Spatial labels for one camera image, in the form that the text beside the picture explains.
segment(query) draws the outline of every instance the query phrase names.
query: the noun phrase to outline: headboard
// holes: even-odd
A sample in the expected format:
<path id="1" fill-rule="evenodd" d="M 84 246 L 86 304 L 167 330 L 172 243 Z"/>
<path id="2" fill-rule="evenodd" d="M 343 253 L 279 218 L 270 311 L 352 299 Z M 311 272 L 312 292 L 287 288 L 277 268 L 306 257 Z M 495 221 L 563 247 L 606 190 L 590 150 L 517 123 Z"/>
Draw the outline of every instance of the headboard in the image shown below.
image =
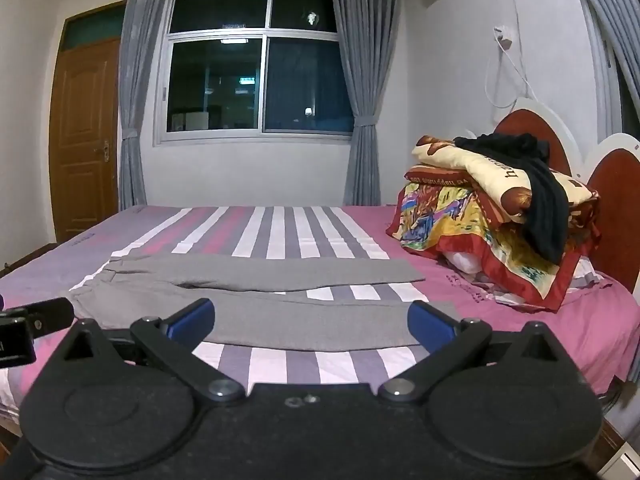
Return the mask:
<path id="1" fill-rule="evenodd" d="M 607 137 L 582 160 L 577 143 L 562 120 L 549 108 L 529 99 L 495 129 L 507 135 L 529 132 L 550 146 L 549 166 L 570 174 L 600 194 L 596 226 L 600 245 L 590 254 L 593 266 L 618 280 L 640 300 L 640 142 L 626 134 Z"/>

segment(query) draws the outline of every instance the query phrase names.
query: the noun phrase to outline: window frame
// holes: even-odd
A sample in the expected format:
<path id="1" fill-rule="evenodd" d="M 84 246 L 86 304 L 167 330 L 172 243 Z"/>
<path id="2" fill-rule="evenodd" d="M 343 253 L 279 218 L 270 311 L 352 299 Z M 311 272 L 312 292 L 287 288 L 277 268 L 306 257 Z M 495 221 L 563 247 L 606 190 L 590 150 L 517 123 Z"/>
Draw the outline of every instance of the window frame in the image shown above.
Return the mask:
<path id="1" fill-rule="evenodd" d="M 170 33 L 171 18 L 174 13 L 175 0 L 168 0 L 165 16 L 161 28 L 161 48 L 158 63 L 158 83 L 156 88 L 156 106 L 154 117 L 154 145 L 170 144 L 181 141 L 202 142 L 204 140 L 222 139 L 333 139 L 350 140 L 352 132 L 326 132 L 321 130 L 284 130 L 265 129 L 264 115 L 267 85 L 267 61 L 269 57 L 270 38 L 301 38 L 306 40 L 323 40 L 338 42 L 336 32 L 316 30 L 302 30 L 295 28 L 271 28 L 271 9 L 273 0 L 267 0 L 265 24 L 263 28 L 216 28 L 208 30 L 193 30 L 189 32 Z M 261 39 L 260 51 L 260 81 L 258 83 L 258 127 L 257 128 L 228 128 L 223 130 L 188 130 L 183 132 L 168 132 L 168 92 L 171 77 L 171 63 L 175 43 L 187 41 L 222 40 L 225 38 L 242 37 Z"/>

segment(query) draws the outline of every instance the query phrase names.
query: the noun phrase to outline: power outlet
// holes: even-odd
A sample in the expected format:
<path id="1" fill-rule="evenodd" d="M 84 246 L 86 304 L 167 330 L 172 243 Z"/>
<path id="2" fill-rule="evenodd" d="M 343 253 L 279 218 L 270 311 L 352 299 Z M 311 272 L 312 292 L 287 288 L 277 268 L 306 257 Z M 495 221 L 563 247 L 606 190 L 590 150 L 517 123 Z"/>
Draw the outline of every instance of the power outlet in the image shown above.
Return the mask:
<path id="1" fill-rule="evenodd" d="M 507 25 L 497 25 L 494 27 L 494 37 L 504 50 L 509 50 L 515 41 L 515 34 L 511 27 Z"/>

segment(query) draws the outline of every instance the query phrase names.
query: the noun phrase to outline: black garment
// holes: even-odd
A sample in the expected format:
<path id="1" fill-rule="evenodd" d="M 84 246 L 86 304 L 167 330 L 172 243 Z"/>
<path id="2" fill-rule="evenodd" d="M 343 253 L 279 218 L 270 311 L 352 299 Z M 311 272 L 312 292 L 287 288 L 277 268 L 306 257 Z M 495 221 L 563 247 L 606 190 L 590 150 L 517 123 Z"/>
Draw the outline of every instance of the black garment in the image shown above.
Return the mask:
<path id="1" fill-rule="evenodd" d="M 568 234 L 569 203 L 564 189 L 549 170 L 549 143 L 531 134 L 458 137 L 454 142 L 459 148 L 527 173 L 531 182 L 531 205 L 522 233 L 533 250 L 558 265 Z"/>

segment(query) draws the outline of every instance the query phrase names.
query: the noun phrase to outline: bed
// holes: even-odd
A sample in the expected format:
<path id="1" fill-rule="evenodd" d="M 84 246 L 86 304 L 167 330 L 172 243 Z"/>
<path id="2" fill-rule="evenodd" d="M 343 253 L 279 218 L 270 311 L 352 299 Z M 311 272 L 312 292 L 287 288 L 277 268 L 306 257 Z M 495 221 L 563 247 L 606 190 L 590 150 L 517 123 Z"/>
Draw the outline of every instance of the bed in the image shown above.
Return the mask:
<path id="1" fill-rule="evenodd" d="M 393 206 L 136 206 L 5 276 L 0 280 L 0 294 L 6 307 L 54 297 L 90 280 L 112 254 L 405 258 L 425 277 L 423 282 L 336 286 L 307 291 L 307 296 L 316 300 L 450 302 L 462 317 L 481 317 L 496 330 L 519 330 L 529 320 L 542 320 L 559 337 L 594 390 L 603 393 L 614 376 L 627 377 L 640 338 L 640 308 L 632 295 L 638 293 L 640 239 L 632 235 L 635 206 L 624 200 L 640 182 L 638 145 L 629 136 L 613 136 L 606 153 L 598 152 L 585 164 L 564 124 L 550 110 L 529 100 L 519 101 L 496 130 L 530 132 L 549 140 L 553 168 L 589 181 L 602 196 L 598 226 L 603 237 L 593 261 L 610 279 L 588 291 L 567 295 L 557 314 L 517 312 L 487 298 L 484 291 L 452 269 L 405 252 L 385 233 L 394 215 Z M 620 171 L 624 178 L 618 177 Z M 24 395 L 64 335 L 60 332 L 37 340 L 36 363 L 0 370 L 0 415 L 5 419 L 17 421 Z M 202 343 L 194 353 L 248 389 L 257 382 L 366 382 L 376 388 L 427 355 L 420 346 L 317 352 L 216 343 Z"/>

